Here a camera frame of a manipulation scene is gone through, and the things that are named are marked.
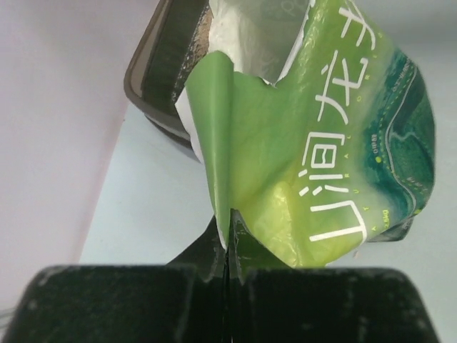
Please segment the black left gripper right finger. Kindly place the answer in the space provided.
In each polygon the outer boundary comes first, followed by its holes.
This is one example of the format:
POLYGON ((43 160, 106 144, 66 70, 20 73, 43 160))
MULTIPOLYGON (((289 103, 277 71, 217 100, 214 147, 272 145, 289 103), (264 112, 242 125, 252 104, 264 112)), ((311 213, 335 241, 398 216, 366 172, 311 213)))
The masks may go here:
POLYGON ((234 342, 437 342, 411 280, 385 268, 287 266, 231 212, 226 285, 234 342))

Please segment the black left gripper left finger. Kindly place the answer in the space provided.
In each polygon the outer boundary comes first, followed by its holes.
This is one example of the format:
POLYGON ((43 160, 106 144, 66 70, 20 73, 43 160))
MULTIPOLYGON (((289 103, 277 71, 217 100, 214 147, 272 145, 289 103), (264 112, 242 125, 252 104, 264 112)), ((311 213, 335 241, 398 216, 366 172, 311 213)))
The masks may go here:
POLYGON ((215 222, 167 264, 61 265, 29 283, 4 342, 227 342, 215 222))

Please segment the green litter bag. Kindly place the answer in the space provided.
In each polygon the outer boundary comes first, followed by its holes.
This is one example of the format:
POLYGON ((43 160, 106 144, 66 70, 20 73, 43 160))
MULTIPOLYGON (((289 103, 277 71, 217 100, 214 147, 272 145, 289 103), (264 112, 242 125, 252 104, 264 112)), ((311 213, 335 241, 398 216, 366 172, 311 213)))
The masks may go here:
POLYGON ((177 109, 232 211, 291 267, 405 237, 431 197, 435 127, 418 67, 354 1, 211 1, 177 109))

